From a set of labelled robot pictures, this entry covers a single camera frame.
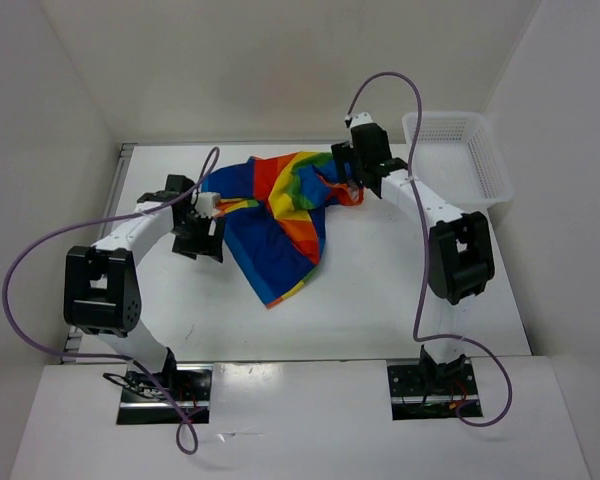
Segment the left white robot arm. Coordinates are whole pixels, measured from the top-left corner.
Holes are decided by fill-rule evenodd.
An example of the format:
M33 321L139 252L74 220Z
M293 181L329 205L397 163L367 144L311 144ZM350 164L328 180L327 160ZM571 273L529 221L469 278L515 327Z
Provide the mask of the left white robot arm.
M142 320L137 267L163 237L172 235L172 251L190 259L223 261L225 220L221 196L200 193L194 181L169 175L165 188L143 194L132 217L90 246L66 255L63 315L67 324L99 336L133 366L145 389L165 400L180 385L175 355L158 342Z

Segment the rainbow striped shorts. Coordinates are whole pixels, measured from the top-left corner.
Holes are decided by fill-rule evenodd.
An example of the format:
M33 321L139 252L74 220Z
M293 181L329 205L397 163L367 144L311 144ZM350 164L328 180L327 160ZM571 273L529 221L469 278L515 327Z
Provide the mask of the rainbow striped shorts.
M361 188L338 178L327 152L251 157L211 173L202 190L220 196L224 242L268 308L297 293L319 266L326 209L364 199Z

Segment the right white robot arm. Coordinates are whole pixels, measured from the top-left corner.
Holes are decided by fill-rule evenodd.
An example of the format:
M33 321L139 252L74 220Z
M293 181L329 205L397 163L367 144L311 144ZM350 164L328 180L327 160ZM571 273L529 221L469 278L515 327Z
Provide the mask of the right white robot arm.
M459 379L474 298L493 279L495 265L486 216L467 213L448 203L408 172L408 164L392 154L387 132L367 113L348 115L351 139L331 146L338 178L371 190L398 208L426 233L426 292L435 312L420 319L418 378L430 393L440 393Z

